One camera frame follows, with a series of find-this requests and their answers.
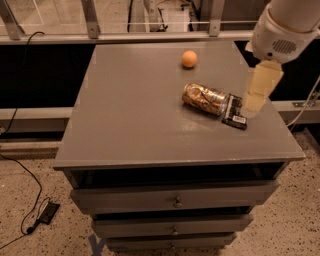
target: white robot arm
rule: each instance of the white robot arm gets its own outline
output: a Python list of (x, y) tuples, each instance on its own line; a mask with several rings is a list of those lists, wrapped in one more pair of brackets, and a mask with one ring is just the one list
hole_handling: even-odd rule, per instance
[(242, 113), (254, 117), (283, 76), (281, 64), (299, 57), (316, 38), (320, 0), (272, 0), (263, 11), (246, 49), (261, 62), (248, 74)]
[(281, 64), (292, 61), (319, 35), (319, 26), (319, 0), (272, 0), (254, 29), (253, 54)]

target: terrazzo floor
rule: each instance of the terrazzo floor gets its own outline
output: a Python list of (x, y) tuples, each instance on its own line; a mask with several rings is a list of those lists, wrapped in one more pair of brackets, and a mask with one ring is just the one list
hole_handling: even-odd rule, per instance
[[(262, 256), (319, 255), (320, 250), (320, 147), (308, 130), (295, 134), (306, 159), (292, 162), (279, 176), (281, 186), (262, 206), (251, 212), (254, 221), (234, 242), (222, 250), (213, 248), (110, 252), (112, 256)], [(0, 250), (0, 255), (94, 255), (89, 243), (93, 235), (90, 219), (83, 215), (69, 197), (71, 186), (63, 173), (54, 171), (55, 148), (3, 150), (2, 154), (18, 159), (42, 184), (40, 202), (47, 196), (61, 204), (50, 225), (41, 224), (33, 234)], [(0, 160), (0, 247), (21, 235), (20, 223), (30, 211), (39, 191), (29, 174), (15, 162)], [(27, 219), (24, 229), (33, 224), (36, 212)]]

